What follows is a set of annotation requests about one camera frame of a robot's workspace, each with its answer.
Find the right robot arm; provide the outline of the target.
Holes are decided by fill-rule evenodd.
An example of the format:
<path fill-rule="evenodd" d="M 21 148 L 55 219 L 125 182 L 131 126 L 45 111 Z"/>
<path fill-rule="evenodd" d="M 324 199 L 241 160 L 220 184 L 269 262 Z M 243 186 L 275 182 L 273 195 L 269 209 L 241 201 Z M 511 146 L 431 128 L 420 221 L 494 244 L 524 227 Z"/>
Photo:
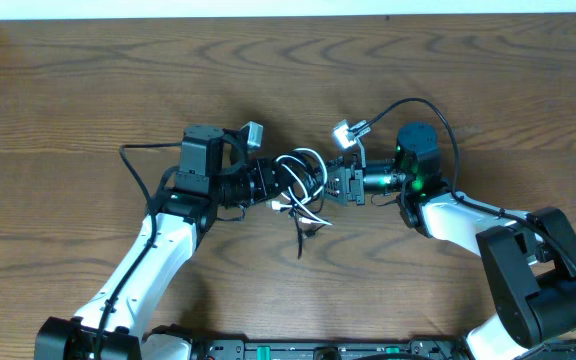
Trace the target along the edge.
<path fill-rule="evenodd" d="M 576 233 L 553 207 L 505 210 L 451 189 L 440 170 L 434 128 L 402 127 L 391 159 L 369 162 L 364 150 L 326 165 L 325 196 L 362 205 L 393 193 L 406 225 L 480 257 L 494 315 L 465 338 L 472 359 L 547 357 L 576 348 Z"/>

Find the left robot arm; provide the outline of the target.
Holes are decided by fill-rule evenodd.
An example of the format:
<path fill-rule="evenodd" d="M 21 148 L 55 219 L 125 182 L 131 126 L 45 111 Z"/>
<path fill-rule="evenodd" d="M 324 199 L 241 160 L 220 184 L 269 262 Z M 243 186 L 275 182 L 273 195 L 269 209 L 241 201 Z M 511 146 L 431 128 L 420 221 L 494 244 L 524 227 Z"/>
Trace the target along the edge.
<path fill-rule="evenodd" d="M 246 209 L 274 198 L 286 184 L 274 161 L 253 159 L 262 125 L 239 130 L 209 125 L 185 129 L 178 165 L 147 193 L 146 215 L 126 256 L 103 287 L 71 319 L 48 318 L 37 359 L 200 359 L 192 340 L 145 335 L 172 278 L 195 253 L 221 207 Z"/>

